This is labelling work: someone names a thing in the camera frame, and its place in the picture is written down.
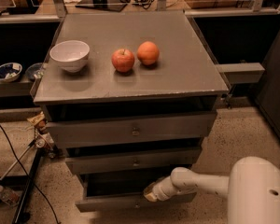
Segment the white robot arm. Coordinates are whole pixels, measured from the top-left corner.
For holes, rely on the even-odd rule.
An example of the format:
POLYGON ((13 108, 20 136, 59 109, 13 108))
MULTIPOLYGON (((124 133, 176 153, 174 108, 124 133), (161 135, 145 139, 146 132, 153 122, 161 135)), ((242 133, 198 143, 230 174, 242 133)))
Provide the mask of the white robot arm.
POLYGON ((228 176, 177 167, 144 189, 150 202, 203 190, 227 200, 228 224, 280 224, 280 170, 259 157, 238 160, 228 176))

